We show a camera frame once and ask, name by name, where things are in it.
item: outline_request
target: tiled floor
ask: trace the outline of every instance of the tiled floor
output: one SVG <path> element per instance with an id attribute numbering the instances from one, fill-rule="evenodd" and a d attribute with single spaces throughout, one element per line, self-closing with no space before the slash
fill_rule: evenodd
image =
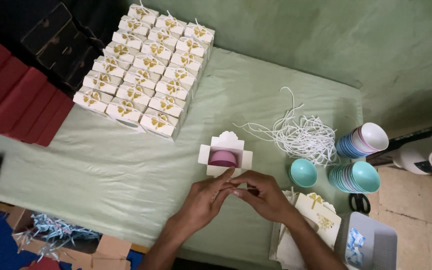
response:
<path id="1" fill-rule="evenodd" d="M 381 188 L 369 194 L 369 216 L 398 234 L 398 270 L 432 270 L 432 177 L 378 169 Z"/>

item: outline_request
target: scissors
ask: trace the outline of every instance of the scissors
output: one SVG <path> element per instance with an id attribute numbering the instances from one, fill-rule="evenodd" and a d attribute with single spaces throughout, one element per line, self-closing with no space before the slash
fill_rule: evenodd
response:
<path id="1" fill-rule="evenodd" d="M 351 207 L 352 211 L 363 214 L 369 214 L 371 211 L 371 204 L 369 204 L 368 197 L 361 193 L 349 194 L 349 207 Z"/>

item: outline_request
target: green wall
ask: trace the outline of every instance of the green wall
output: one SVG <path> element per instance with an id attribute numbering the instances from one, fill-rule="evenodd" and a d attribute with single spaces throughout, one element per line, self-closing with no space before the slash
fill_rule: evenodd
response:
<path id="1" fill-rule="evenodd" d="M 169 10 L 187 22 L 197 17 L 200 24 L 216 30 L 217 47 L 360 89 L 365 122 L 386 129 L 432 123 L 430 0 L 144 0 L 143 4 Z"/>

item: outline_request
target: table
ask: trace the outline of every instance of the table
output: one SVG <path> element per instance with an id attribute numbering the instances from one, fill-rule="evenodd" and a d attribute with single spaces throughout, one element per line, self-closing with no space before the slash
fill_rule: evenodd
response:
<path id="1" fill-rule="evenodd" d="M 318 167 L 315 186 L 294 186 L 286 174 L 293 160 L 232 124 L 272 126 L 291 109 L 290 93 L 278 92 L 283 86 L 293 90 L 296 104 L 304 103 L 300 115 L 319 116 L 337 137 L 363 122 L 359 90 L 215 48 L 176 143 L 134 134 L 75 106 L 47 148 L 0 136 L 0 201 L 150 246 L 190 184 L 206 178 L 206 167 L 197 163 L 200 145 L 228 130 L 253 151 L 254 170 L 273 175 L 283 189 L 314 191 L 336 211 L 348 212 L 348 196 L 328 183 L 328 168 Z M 268 259 L 271 230 L 271 222 L 230 195 L 180 256 L 239 269 L 280 269 Z"/>

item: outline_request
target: white cord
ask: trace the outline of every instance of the white cord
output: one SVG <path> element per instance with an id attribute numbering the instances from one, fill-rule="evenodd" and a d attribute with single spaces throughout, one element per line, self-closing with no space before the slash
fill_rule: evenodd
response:
<path id="1" fill-rule="evenodd" d="M 287 89 L 293 98 L 293 108 L 286 112 L 285 116 L 276 120 L 273 129 L 269 129 L 258 123 L 249 122 L 238 126 L 249 134 L 260 138 L 261 140 L 274 142 L 279 149 L 286 152 L 290 158 L 304 158 L 310 162 L 324 167 L 340 163 L 339 156 L 335 147 L 335 130 L 323 124 L 319 117 L 311 115 L 310 117 L 302 116 L 299 124 L 294 121 L 295 111 L 304 104 L 295 107 L 294 94 L 288 87 Z"/>

